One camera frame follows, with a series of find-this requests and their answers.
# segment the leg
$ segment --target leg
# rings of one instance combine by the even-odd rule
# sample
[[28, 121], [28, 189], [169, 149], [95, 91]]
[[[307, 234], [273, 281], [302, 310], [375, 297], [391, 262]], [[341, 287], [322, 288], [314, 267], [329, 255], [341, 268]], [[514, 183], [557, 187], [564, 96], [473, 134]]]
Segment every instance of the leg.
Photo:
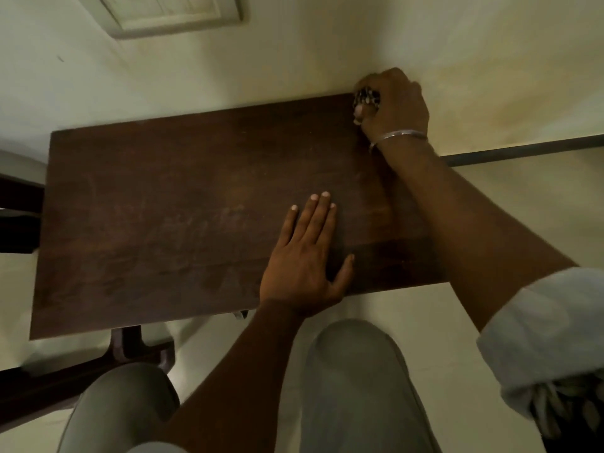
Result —
[[59, 453], [126, 453], [151, 440], [179, 406], [163, 371], [151, 364], [126, 364], [102, 375], [80, 397]]
[[336, 322], [310, 348], [300, 452], [322, 451], [440, 452], [399, 348], [369, 322]]

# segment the brown wooden surface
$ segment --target brown wooden surface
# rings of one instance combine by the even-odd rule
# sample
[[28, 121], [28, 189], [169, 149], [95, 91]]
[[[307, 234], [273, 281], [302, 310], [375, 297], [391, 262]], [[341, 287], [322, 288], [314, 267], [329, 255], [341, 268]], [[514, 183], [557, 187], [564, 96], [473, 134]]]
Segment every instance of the brown wooden surface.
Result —
[[351, 294], [444, 280], [350, 95], [53, 133], [31, 337], [255, 307], [288, 207], [323, 190]]

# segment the right hand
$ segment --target right hand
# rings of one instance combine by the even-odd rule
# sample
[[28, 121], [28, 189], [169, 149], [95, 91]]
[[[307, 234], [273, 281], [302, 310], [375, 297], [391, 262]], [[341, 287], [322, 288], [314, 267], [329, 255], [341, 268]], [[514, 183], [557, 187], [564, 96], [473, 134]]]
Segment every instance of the right hand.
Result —
[[361, 129], [374, 143], [385, 133], [395, 130], [419, 130], [428, 134], [430, 114], [422, 97], [422, 87], [411, 82], [398, 68], [371, 74], [355, 86], [355, 93], [370, 87], [380, 93], [380, 108], [359, 105], [355, 108], [356, 119], [362, 121]]

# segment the hand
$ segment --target hand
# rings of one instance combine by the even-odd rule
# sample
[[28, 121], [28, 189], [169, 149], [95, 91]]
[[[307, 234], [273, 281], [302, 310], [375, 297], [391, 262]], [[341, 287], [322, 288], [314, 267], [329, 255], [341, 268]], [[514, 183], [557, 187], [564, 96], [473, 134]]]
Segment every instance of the hand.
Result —
[[363, 78], [355, 86], [355, 93], [370, 87], [380, 93], [380, 108], [358, 105], [355, 118], [361, 120], [363, 132], [374, 143], [380, 136], [395, 130], [419, 130], [428, 134], [430, 114], [422, 97], [422, 87], [411, 82], [398, 68]]
[[342, 300], [354, 275], [350, 254], [333, 282], [325, 276], [329, 245], [336, 226], [335, 204], [330, 195], [313, 194], [300, 215], [293, 205], [260, 284], [260, 306], [285, 305], [306, 318]]

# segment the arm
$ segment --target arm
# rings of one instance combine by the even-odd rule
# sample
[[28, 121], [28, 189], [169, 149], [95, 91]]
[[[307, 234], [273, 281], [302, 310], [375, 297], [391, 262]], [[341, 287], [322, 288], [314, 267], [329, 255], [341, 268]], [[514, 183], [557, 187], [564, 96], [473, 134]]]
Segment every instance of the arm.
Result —
[[274, 450], [283, 376], [298, 328], [308, 316], [340, 302], [353, 276], [349, 256], [333, 283], [325, 278], [336, 223], [329, 194], [314, 194], [294, 228], [297, 215], [294, 205], [263, 275], [260, 307], [249, 326], [158, 440], [188, 453]]
[[[370, 140], [399, 129], [427, 133], [418, 83], [392, 69], [366, 77], [357, 88], [366, 86], [381, 94], [379, 111], [355, 109]], [[479, 330], [520, 289], [577, 265], [449, 168], [426, 140], [396, 136], [378, 147], [417, 201], [451, 286]]]

